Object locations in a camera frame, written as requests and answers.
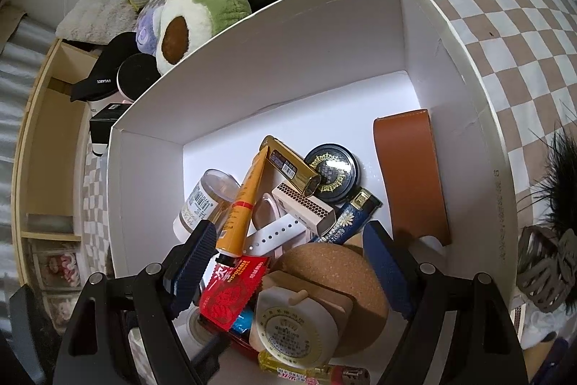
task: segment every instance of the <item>gold lighter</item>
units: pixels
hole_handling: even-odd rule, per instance
[[[277,138],[266,136],[260,145],[268,146],[267,160],[303,195],[312,195],[321,182],[321,176],[304,160]]]

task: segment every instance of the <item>round cork board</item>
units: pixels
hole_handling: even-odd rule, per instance
[[[353,299],[353,311],[334,357],[356,354],[379,337],[389,305],[373,268],[358,253],[334,244],[303,244],[287,251],[272,267]]]

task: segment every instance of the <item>white watch strap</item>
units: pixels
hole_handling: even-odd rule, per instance
[[[305,225],[290,214],[282,216],[269,225],[246,237],[244,254],[249,256],[262,256],[291,238],[302,234],[307,228]]]

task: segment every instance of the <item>checkered bedsheet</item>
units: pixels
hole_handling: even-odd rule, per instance
[[[543,177],[547,147],[559,126],[577,119],[577,0],[435,0],[477,64],[504,133],[511,161],[519,226],[538,221],[531,206]],[[151,0],[141,16],[164,0]],[[85,245],[92,267],[108,249],[106,202],[99,169],[87,163]]]

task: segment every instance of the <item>black cap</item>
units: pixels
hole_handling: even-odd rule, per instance
[[[70,101],[103,100],[118,91],[116,74],[120,65],[133,54],[140,53],[136,33],[126,31],[116,35],[102,50],[88,77],[72,86]]]

